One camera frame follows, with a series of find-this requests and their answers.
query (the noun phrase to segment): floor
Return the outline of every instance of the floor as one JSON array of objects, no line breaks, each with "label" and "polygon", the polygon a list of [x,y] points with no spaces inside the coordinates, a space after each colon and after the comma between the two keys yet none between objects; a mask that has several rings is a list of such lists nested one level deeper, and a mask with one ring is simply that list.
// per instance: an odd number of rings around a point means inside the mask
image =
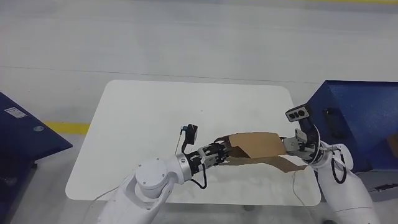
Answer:
[{"label": "floor", "polygon": [[[295,105],[324,80],[396,81],[396,5],[300,0],[0,0],[0,91],[43,121],[89,123],[107,82],[286,87]],[[11,223],[81,223],[65,185],[84,137],[39,161]],[[376,204],[398,223],[398,200]],[[94,223],[96,202],[84,223]],[[310,208],[317,222],[327,205]],[[155,223],[311,223],[303,207],[169,205]]]}]

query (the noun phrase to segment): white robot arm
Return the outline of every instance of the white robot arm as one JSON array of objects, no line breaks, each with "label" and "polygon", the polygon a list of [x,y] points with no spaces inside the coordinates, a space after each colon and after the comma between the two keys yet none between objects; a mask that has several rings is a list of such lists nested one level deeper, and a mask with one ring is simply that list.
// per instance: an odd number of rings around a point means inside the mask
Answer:
[{"label": "white robot arm", "polygon": [[[303,129],[296,129],[292,138],[282,138],[287,153],[300,157],[318,172],[320,188],[341,224],[380,224],[366,187],[351,172],[353,159],[348,148],[322,142],[305,105],[289,110],[286,116],[291,122],[299,121]],[[206,170],[224,162],[231,145],[228,140],[217,139],[185,154],[185,146],[195,142],[197,126],[190,124],[182,131],[185,131],[182,153],[167,160],[156,158],[140,164],[108,200],[97,224],[150,224],[172,193],[174,184],[191,180],[201,189],[206,188]],[[200,171],[203,171],[204,186],[192,179]],[[155,202],[141,200],[136,195],[137,185],[145,197],[156,199]]]},{"label": "white robot arm", "polygon": [[[108,200],[98,217],[98,224],[150,224],[172,193],[174,184],[190,180],[201,189],[206,188],[206,170],[224,162],[230,145],[225,141],[213,142],[186,154],[185,146],[195,142],[197,126],[189,124],[182,131],[185,131],[182,153],[167,160],[155,158],[139,164]],[[205,179],[203,186],[192,179],[201,171]],[[136,194],[137,185],[145,197],[156,200],[151,203],[141,200]]]}]

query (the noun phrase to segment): blue cabinet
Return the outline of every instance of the blue cabinet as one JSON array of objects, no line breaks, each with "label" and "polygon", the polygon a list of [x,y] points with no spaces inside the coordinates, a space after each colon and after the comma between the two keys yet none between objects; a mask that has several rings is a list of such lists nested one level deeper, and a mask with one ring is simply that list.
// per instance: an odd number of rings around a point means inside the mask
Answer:
[{"label": "blue cabinet", "polygon": [[6,218],[35,161],[72,145],[0,93],[0,223]]},{"label": "blue cabinet", "polygon": [[307,105],[321,140],[345,144],[375,201],[398,196],[398,158],[386,138],[398,133],[398,83],[325,81]]}]

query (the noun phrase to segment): white label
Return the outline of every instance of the white label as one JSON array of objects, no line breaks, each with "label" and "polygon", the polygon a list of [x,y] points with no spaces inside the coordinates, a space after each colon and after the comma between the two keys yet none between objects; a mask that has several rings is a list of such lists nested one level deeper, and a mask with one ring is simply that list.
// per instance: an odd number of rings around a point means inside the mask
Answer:
[{"label": "white label", "polygon": [[17,108],[8,108],[8,109],[5,109],[5,111],[8,112],[9,114],[13,115],[17,119],[27,116],[25,113],[19,111]]}]

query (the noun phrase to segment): brown cardboard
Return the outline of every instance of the brown cardboard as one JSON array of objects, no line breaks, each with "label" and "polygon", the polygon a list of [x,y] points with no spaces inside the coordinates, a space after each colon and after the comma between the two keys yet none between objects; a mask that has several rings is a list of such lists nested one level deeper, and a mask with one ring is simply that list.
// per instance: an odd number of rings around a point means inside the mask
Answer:
[{"label": "brown cardboard", "polygon": [[393,135],[389,136],[387,138],[387,142],[390,145],[394,157],[398,157],[398,133],[394,133]]},{"label": "brown cardboard", "polygon": [[269,164],[283,172],[304,170],[279,155],[286,155],[286,149],[276,133],[237,133],[228,136],[232,149],[226,163],[221,165]]}]

